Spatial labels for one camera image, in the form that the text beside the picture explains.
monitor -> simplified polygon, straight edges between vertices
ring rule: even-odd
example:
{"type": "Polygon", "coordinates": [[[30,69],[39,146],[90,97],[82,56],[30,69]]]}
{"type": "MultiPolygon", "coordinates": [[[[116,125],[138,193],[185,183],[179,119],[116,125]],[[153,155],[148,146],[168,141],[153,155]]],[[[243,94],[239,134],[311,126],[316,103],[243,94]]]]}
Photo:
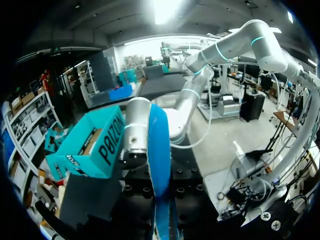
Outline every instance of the monitor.
{"type": "Polygon", "coordinates": [[[264,91],[268,91],[272,88],[272,80],[269,76],[261,76],[261,88],[264,90],[264,91]]]}
{"type": "MultiPolygon", "coordinates": [[[[257,63],[257,60],[255,60],[254,58],[246,57],[246,56],[239,56],[238,61],[245,62],[245,63],[257,63]]],[[[238,65],[239,72],[244,72],[244,68],[245,68],[246,74],[249,74],[250,76],[252,76],[256,79],[259,77],[259,72],[260,72],[259,66],[245,65],[245,67],[244,67],[244,64],[238,65]]]]}
{"type": "Polygon", "coordinates": [[[279,82],[286,83],[287,82],[287,77],[283,75],[282,73],[278,73],[277,79],[279,82]]]}

black cabinet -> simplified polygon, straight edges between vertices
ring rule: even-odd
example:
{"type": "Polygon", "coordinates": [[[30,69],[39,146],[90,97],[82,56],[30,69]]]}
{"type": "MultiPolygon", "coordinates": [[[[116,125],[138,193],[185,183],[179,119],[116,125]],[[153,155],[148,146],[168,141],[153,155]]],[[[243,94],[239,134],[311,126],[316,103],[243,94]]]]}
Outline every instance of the black cabinet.
{"type": "Polygon", "coordinates": [[[264,102],[264,95],[249,95],[244,92],[243,101],[240,108],[240,117],[247,122],[254,119],[259,119],[264,102]]]}

blue gripper pad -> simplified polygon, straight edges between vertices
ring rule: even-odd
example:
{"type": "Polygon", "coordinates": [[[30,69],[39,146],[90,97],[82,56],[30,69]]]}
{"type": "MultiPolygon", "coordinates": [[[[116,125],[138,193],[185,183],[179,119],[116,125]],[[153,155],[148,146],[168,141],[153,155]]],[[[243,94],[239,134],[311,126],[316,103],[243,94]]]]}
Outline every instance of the blue gripper pad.
{"type": "Polygon", "coordinates": [[[171,173],[168,118],[164,110],[152,104],[148,119],[147,162],[155,195],[155,227],[161,240],[169,239],[171,173]]]}

teal container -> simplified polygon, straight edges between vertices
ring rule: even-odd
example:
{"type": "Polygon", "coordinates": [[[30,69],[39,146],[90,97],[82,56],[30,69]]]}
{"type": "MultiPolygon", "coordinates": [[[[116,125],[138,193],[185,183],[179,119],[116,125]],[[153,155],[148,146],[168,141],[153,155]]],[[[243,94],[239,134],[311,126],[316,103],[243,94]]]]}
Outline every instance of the teal container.
{"type": "Polygon", "coordinates": [[[162,70],[163,70],[163,73],[165,74],[170,72],[168,66],[165,64],[162,64],[162,70]]]}
{"type": "Polygon", "coordinates": [[[137,76],[134,69],[128,69],[126,71],[119,73],[119,80],[122,82],[122,85],[125,86],[128,83],[137,83],[137,76]]]}
{"type": "Polygon", "coordinates": [[[64,168],[75,175],[110,178],[121,150],[124,128],[125,121],[119,106],[84,115],[57,152],[46,156],[54,179],[66,176],[65,171],[62,172],[64,168]]]}

ceiling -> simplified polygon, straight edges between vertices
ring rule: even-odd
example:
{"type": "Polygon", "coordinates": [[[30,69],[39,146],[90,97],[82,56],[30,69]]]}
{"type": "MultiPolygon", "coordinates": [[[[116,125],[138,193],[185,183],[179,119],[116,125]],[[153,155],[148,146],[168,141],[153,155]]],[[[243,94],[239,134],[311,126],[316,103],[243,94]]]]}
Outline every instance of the ceiling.
{"type": "Polygon", "coordinates": [[[218,34],[261,19],[276,33],[280,45],[296,58],[315,60],[316,51],[298,21],[288,20],[277,0],[183,0],[170,24],[155,25],[151,0],[68,0],[48,12],[24,46],[24,53],[54,47],[105,49],[133,39],[164,34],[218,34]]]}

